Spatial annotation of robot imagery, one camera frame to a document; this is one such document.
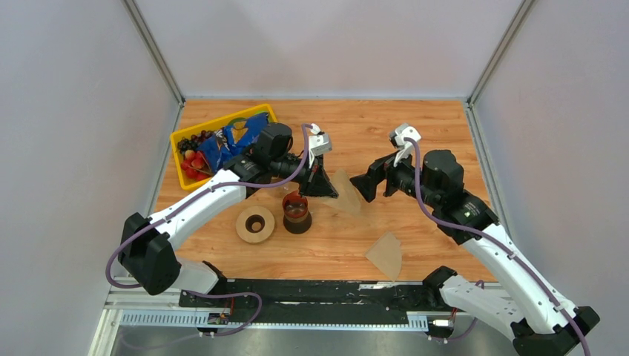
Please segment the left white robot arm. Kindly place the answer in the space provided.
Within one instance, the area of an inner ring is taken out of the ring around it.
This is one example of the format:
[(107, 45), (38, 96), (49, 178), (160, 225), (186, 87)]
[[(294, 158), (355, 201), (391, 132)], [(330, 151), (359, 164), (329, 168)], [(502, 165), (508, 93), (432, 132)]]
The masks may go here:
[(178, 257), (176, 251), (212, 218), (260, 189), (296, 182), (301, 196), (337, 197), (323, 167), (323, 156), (332, 149), (329, 135), (315, 124), (303, 124), (301, 131), (301, 156), (290, 151), (291, 128), (279, 122), (269, 123), (207, 183), (179, 202), (149, 217), (139, 213), (129, 216), (121, 243), (106, 265), (108, 282), (123, 287), (111, 274), (113, 262), (118, 261), (135, 279), (134, 289), (142, 288), (149, 295), (170, 288), (193, 291), (207, 306), (220, 306), (227, 288), (220, 282), (223, 276), (218, 269), (210, 263)]

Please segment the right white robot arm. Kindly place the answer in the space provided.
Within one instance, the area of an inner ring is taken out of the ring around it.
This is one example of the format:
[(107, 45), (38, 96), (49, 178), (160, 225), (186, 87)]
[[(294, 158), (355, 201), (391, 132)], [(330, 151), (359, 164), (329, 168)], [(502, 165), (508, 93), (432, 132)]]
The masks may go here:
[(464, 169), (451, 151), (430, 151), (421, 165), (390, 154), (351, 182), (367, 201), (381, 183), (386, 196), (402, 192), (419, 200), (422, 211), (480, 260), (508, 294), (496, 297), (442, 266), (424, 279), (430, 308), (468, 312), (503, 334), (519, 355), (567, 355), (577, 346), (590, 354), (586, 336), (599, 323), (598, 314), (575, 305), (539, 274), (491, 208), (464, 187)]

